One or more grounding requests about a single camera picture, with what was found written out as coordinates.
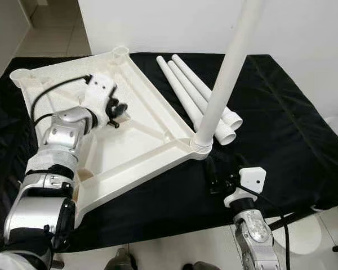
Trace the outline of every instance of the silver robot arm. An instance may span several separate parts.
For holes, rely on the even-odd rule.
[[[241,186],[260,194],[266,172],[261,167],[243,168],[239,171]],[[256,196],[236,188],[224,199],[226,207],[234,212],[235,237],[242,251],[245,270],[280,270],[274,252],[273,234],[262,213],[255,208]]]
[[[74,174],[82,138],[93,128],[107,124],[127,109],[113,97],[116,85],[106,75],[88,82],[82,107],[53,115],[42,146],[28,161],[25,178],[5,221],[2,253],[25,258],[38,270],[49,270],[54,252],[69,245],[74,228],[72,200]]]

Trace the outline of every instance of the black cloth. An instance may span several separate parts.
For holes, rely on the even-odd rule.
[[[162,55],[169,60],[169,54]],[[158,67],[156,56],[155,53],[131,54],[136,65],[192,127]],[[210,88],[213,87],[223,55],[180,56]],[[14,102],[15,106],[20,106],[17,109],[25,115],[21,123],[29,125],[25,122],[27,113],[20,90],[9,81],[8,74],[18,68],[35,68],[67,60],[13,59],[0,79],[0,102],[15,92],[17,99],[21,99]],[[7,102],[9,106],[3,111],[14,107],[10,105],[13,101]],[[214,143],[210,156],[220,179],[238,172],[236,154],[240,154],[251,166],[261,166],[267,171],[263,195],[285,213],[312,205],[326,209],[338,204],[338,137],[269,55],[247,57],[228,104],[244,122],[233,143],[227,146]],[[29,144],[21,142],[24,148]],[[0,178],[0,185],[2,182],[7,179]],[[257,206],[267,217],[277,215],[261,199]],[[89,212],[72,233],[68,251],[154,239],[230,222],[232,214],[224,207],[223,195],[208,192],[204,161],[188,160]]]

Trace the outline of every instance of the white plastic frame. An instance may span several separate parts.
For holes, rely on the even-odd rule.
[[[91,132],[83,141],[79,168],[93,175],[79,182],[75,227],[90,210],[188,160],[204,159],[246,57],[249,36],[259,18],[262,0],[245,0],[233,41],[220,69],[213,94],[196,134],[129,58],[127,48],[10,74],[21,88],[26,106],[44,89],[83,74],[104,73],[118,84],[115,95],[128,104],[121,127]],[[86,85],[63,85],[40,100],[36,115],[64,110],[82,102]],[[36,127],[38,141],[49,119]]]

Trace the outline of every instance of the plastic base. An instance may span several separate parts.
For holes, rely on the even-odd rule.
[[[15,70],[10,78],[21,88],[30,109],[35,97],[49,86],[94,73],[106,74],[117,83],[115,96],[128,109],[116,119],[118,129],[93,130],[83,140],[79,168],[90,177],[75,190],[75,227],[90,210],[188,159],[204,159],[211,150],[211,146],[204,151],[192,147],[194,132],[132,62],[127,48],[39,69]],[[35,114],[39,117],[80,105],[86,87],[78,81],[58,88],[40,100]],[[49,124],[45,119],[37,125],[38,141]]]

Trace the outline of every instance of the white tube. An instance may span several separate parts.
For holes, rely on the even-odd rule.
[[[207,110],[208,102],[203,98],[203,96],[197,91],[197,89],[192,85],[192,83],[187,79],[183,72],[175,65],[173,61],[169,61],[168,65],[173,71],[179,82],[184,86],[184,89],[189,94],[190,98],[198,106],[202,113],[205,113]],[[225,124],[222,120],[219,120],[218,126],[215,130],[215,138],[221,145],[227,145],[234,141],[237,136],[232,130],[232,128]]]
[[[203,147],[212,140],[247,56],[249,40],[259,20],[263,3],[264,0],[244,0],[233,40],[221,64],[207,111],[192,139],[192,147],[197,151],[204,151]]]
[[[189,118],[191,119],[194,125],[194,130],[197,131],[202,121],[203,114],[201,113],[199,108],[195,105],[193,100],[189,97],[189,95],[187,94],[183,86],[180,84],[178,79],[175,77],[174,73],[170,70],[164,58],[162,56],[158,56],[157,62],[160,68],[162,69],[165,77],[169,81],[170,86],[173,88],[180,103],[184,107],[184,110],[189,115]]]
[[[187,64],[178,56],[173,55],[171,57],[175,64],[181,69],[181,71],[188,77],[191,83],[196,87],[197,91],[200,92],[201,96],[208,102],[210,100],[210,95],[212,91],[209,87],[187,66]],[[221,114],[221,119],[231,126],[233,130],[238,129],[242,123],[243,119],[234,111],[224,108],[223,113]]]

